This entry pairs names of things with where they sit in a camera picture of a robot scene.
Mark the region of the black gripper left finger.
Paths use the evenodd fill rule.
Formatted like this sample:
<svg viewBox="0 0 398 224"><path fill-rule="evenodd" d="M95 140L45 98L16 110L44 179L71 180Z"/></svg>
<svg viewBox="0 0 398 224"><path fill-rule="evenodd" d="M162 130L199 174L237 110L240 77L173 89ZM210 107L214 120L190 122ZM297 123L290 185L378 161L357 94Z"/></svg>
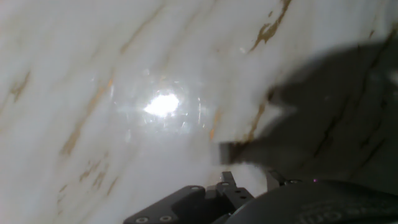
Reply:
<svg viewBox="0 0 398 224"><path fill-rule="evenodd" d="M224 224L254 197L235 183L231 172L204 188L188 185L126 218L123 224Z"/></svg>

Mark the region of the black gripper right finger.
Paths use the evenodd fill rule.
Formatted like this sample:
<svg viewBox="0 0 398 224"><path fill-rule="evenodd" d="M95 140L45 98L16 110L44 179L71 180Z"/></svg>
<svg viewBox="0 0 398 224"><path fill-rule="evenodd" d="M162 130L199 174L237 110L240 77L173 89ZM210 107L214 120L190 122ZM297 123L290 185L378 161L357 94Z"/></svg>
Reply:
<svg viewBox="0 0 398 224"><path fill-rule="evenodd" d="M281 175L276 170L267 171L266 177L267 177L267 189L268 190L274 190L278 187L300 183L300 180L297 180L297 179L286 179L283 175Z"/></svg>

